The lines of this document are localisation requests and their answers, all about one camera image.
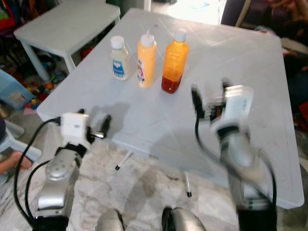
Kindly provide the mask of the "yellow squeeze sauce bottle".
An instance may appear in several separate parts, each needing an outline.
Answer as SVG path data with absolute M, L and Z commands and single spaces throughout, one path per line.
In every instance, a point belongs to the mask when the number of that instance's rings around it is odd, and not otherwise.
M 154 79 L 157 43 L 148 29 L 137 44 L 137 79 L 141 88 L 149 88 Z

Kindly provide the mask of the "large white plastic table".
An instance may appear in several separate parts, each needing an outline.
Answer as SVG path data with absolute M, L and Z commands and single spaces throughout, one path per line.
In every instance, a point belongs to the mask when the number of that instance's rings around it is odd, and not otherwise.
M 190 51 L 180 86 L 169 94 L 161 88 L 163 55 L 179 28 L 188 32 Z M 110 37 L 125 38 L 134 54 L 146 32 L 158 42 L 158 57 L 154 83 L 144 89 L 136 77 L 126 81 L 113 77 Z M 194 139 L 191 99 L 192 84 L 204 101 L 218 98 L 222 80 L 253 88 L 246 122 L 251 144 L 267 154 L 274 167 L 277 204 L 285 209 L 302 206 L 305 198 L 283 48 L 275 35 L 133 8 L 38 106 L 37 114 L 48 120 L 84 109 L 95 128 L 111 115 L 110 143 L 227 186 L 226 172 L 202 154 Z

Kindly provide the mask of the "seated person in dark clothes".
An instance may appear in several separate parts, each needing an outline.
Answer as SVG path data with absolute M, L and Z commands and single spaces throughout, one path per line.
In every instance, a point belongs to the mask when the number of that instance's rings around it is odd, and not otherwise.
M 285 23 L 278 31 L 282 38 L 302 40 L 307 28 L 306 22 L 291 21 Z M 308 62 L 296 52 L 289 52 L 283 56 L 288 91 L 290 95 L 291 112 L 299 112 L 299 106 L 308 101 L 308 72 L 302 70 Z

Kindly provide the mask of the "small white side table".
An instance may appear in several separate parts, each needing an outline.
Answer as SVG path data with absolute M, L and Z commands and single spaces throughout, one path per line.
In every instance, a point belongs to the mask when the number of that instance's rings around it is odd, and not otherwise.
M 68 0 L 14 31 L 38 76 L 50 77 L 34 48 L 64 59 L 68 71 L 76 67 L 72 55 L 112 23 L 120 20 L 121 9 L 102 0 Z

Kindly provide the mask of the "dark purple chair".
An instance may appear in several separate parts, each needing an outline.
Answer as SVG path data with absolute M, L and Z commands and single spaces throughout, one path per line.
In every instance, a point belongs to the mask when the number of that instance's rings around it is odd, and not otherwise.
M 240 28 L 252 0 L 223 0 L 220 24 Z

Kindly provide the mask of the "orange and red drink bottle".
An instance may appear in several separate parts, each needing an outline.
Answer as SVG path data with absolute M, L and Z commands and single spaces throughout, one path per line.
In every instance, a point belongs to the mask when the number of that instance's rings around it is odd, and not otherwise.
M 167 45 L 161 88 L 169 94 L 178 90 L 182 80 L 190 47 L 186 42 L 187 31 L 183 28 L 174 33 L 174 40 Z

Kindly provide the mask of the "cream bottle with blue label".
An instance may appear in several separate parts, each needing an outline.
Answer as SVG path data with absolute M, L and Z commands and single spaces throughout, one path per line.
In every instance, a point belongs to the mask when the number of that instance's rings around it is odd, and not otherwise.
M 118 80 L 129 78 L 129 52 L 125 48 L 125 39 L 121 36 L 114 36 L 110 39 L 111 64 L 114 77 Z

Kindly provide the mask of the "white plastic chair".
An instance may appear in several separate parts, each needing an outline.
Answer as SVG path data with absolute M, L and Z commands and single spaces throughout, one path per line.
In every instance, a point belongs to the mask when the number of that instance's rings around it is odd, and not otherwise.
M 42 151 L 36 147 L 26 148 L 27 144 L 17 140 L 22 137 L 25 129 L 0 116 L 0 161 L 11 156 L 13 151 L 22 152 L 30 161 L 36 162 L 42 156 Z M 0 175 L 0 186 L 4 185 L 9 178 L 8 171 Z

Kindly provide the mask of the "silver right robot leg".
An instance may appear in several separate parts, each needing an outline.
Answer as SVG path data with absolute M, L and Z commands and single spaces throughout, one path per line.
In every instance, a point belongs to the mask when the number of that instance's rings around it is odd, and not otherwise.
M 182 207 L 165 207 L 161 216 L 162 231 L 207 231 L 199 218 Z

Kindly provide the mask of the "bare person foot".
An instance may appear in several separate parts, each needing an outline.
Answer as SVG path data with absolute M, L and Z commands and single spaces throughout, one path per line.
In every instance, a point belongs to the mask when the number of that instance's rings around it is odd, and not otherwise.
M 22 152 L 13 151 L 11 156 L 7 157 L 4 160 L 0 161 L 0 175 L 4 174 L 5 172 L 9 171 L 9 169 L 14 168 L 18 164 L 18 160 L 22 156 Z M 24 157 L 21 163 L 21 170 L 28 169 L 32 166 L 32 161 L 30 161 L 27 157 Z

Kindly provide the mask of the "light blue plastic bin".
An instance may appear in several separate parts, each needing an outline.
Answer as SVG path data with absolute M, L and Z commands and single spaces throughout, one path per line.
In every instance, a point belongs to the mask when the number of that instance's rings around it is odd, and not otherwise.
M 32 99 L 34 99 L 33 94 L 17 79 L 0 69 L 0 101 L 15 110 L 21 110 Z

